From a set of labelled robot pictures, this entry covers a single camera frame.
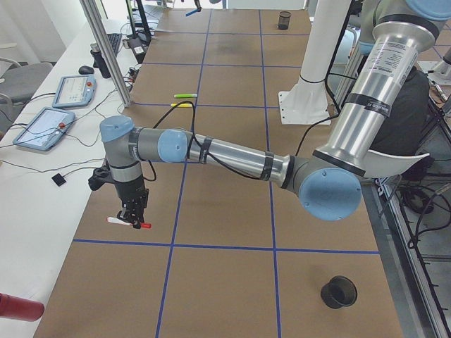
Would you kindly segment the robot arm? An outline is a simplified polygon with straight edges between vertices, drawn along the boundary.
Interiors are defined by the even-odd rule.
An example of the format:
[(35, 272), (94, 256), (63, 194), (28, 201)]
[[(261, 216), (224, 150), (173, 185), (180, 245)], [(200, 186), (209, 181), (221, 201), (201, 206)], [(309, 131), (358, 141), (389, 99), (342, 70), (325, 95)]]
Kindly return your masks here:
[(338, 116), (327, 143), (311, 158), (277, 156), (182, 129), (136, 127), (131, 118), (100, 123), (109, 182), (122, 202), (118, 217), (139, 227), (148, 191), (143, 161), (214, 163), (255, 180), (275, 182), (297, 195), (322, 220), (352, 215), (361, 200), (360, 179), (404, 173), (418, 156), (394, 156), (371, 149), (381, 125), (416, 62), (431, 48), (450, 18), (449, 1), (380, 1), (362, 29), (373, 47)]

